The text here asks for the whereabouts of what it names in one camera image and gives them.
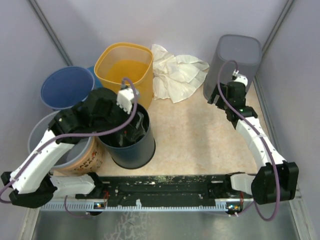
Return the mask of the yellow slatted bin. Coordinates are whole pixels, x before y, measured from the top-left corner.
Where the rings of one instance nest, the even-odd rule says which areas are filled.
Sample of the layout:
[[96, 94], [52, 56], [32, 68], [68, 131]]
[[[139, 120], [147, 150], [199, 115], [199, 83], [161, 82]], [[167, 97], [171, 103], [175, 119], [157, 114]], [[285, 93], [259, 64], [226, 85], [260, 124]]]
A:
[[153, 53], [145, 46], [119, 42], [110, 45], [99, 57], [94, 73], [102, 86], [117, 93], [123, 78], [132, 81], [139, 91], [138, 103], [148, 109], [153, 92]]

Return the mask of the dark navy round bin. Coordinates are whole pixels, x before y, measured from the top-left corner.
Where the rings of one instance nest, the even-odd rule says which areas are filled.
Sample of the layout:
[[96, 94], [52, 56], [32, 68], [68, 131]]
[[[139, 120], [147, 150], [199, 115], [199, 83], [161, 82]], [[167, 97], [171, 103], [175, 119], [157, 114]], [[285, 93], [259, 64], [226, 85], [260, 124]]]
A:
[[137, 105], [137, 109], [144, 115], [144, 127], [146, 130], [146, 134], [137, 143], [133, 145], [110, 145], [110, 134], [99, 137], [113, 161], [118, 166], [130, 170], [146, 165], [153, 158], [156, 151], [156, 142], [149, 114], [140, 104]]

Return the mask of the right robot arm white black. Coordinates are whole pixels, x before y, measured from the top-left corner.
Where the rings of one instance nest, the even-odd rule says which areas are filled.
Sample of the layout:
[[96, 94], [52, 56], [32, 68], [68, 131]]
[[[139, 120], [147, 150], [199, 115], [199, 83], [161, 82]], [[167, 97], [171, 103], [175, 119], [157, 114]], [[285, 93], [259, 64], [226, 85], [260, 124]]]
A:
[[282, 202], [294, 199], [299, 168], [295, 162], [287, 162], [264, 133], [256, 111], [246, 104], [245, 85], [237, 81], [219, 83], [207, 102], [225, 111], [227, 120], [245, 140], [258, 168], [256, 175], [231, 174], [230, 181], [223, 185], [224, 194], [235, 198], [244, 192], [259, 205], [274, 203], [277, 199]]

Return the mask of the grey slatted bin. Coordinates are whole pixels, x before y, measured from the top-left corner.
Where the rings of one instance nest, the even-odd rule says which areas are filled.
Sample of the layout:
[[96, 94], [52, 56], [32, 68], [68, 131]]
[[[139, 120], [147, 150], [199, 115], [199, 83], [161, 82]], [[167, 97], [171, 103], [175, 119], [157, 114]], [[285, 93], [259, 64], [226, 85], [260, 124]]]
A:
[[220, 37], [215, 53], [213, 55], [209, 71], [203, 83], [203, 95], [206, 100], [209, 99], [214, 91], [220, 68], [224, 66], [220, 82], [227, 84], [232, 80], [232, 74], [236, 67], [239, 73], [246, 76], [248, 91], [253, 79], [258, 71], [262, 60], [261, 43], [254, 37], [236, 34], [225, 34]]

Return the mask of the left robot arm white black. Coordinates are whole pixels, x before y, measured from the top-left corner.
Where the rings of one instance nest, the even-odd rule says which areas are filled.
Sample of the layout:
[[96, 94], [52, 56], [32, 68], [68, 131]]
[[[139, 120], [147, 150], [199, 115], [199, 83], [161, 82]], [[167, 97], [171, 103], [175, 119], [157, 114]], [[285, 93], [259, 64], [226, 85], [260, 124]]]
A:
[[12, 188], [8, 203], [25, 208], [39, 208], [54, 198], [90, 195], [97, 199], [104, 186], [95, 173], [82, 176], [50, 176], [58, 160], [81, 139], [100, 137], [123, 130], [134, 119], [140, 93], [125, 86], [118, 93], [107, 88], [92, 90], [84, 101], [60, 110], [49, 122], [42, 139], [15, 171], [2, 173], [1, 192]]

